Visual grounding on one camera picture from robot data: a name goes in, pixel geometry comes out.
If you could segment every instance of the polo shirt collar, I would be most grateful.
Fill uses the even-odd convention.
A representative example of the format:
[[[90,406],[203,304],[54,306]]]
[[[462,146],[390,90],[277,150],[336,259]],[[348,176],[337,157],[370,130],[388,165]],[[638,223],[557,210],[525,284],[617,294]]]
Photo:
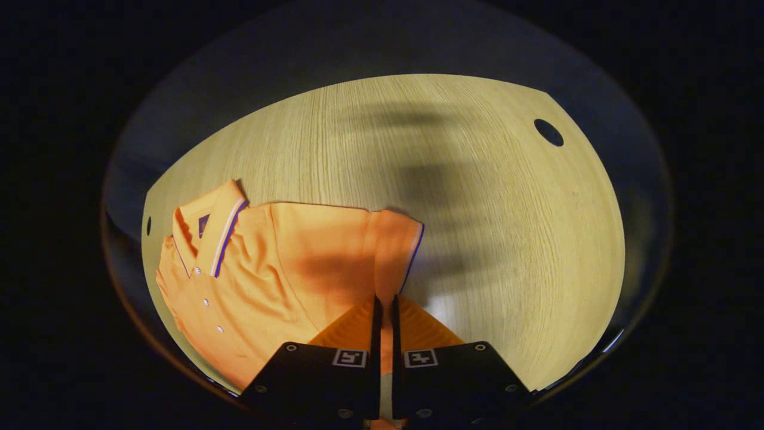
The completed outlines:
[[[244,198],[236,182],[228,181],[215,190],[175,209],[173,240],[180,261],[189,277],[201,274],[218,277],[225,256],[225,247],[233,232],[238,213],[247,205],[247,199]],[[198,223],[200,218],[207,215],[209,218],[204,226],[199,248],[195,249],[188,226]]]

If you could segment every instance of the dark background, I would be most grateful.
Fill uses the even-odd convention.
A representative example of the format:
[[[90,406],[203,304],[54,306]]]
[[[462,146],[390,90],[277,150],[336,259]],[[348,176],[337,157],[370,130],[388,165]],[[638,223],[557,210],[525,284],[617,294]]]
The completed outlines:
[[[9,428],[258,428],[132,326],[106,272],[99,205],[111,148],[151,87],[276,3],[51,2],[4,14]],[[753,197],[762,195],[753,178],[760,120],[749,116],[761,90],[750,79],[761,66],[757,10],[565,3],[506,7],[591,57],[643,110],[675,182],[675,253],[624,345],[516,426],[761,428],[756,248],[744,243],[756,236]]]

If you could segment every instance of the folded shirt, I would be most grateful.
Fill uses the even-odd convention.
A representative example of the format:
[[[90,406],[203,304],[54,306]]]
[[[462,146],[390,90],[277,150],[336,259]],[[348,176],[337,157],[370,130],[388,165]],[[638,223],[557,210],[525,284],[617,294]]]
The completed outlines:
[[[373,295],[387,308],[422,232],[389,210],[249,207],[229,181],[175,209],[157,284],[191,346],[244,389],[283,342],[308,343]]]

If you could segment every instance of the wood grain surface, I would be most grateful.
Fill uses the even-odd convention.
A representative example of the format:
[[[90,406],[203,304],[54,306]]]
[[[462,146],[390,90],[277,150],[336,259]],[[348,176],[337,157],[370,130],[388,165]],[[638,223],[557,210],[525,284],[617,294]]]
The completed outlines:
[[[565,144],[536,130],[544,119]],[[395,208],[426,225],[403,295],[466,342],[486,340],[528,389],[591,351],[623,281],[623,226],[586,136],[546,93],[477,77],[397,75],[299,94],[201,142],[148,192],[141,241],[151,297],[175,207],[239,180],[250,205]],[[151,234],[146,224],[151,218]]]

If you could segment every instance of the screw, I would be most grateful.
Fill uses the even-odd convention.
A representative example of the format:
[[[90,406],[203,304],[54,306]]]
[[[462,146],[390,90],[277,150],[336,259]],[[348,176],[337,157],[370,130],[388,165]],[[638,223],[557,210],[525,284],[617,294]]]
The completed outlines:
[[[432,416],[432,409],[420,409],[416,411],[416,416],[424,419]]]

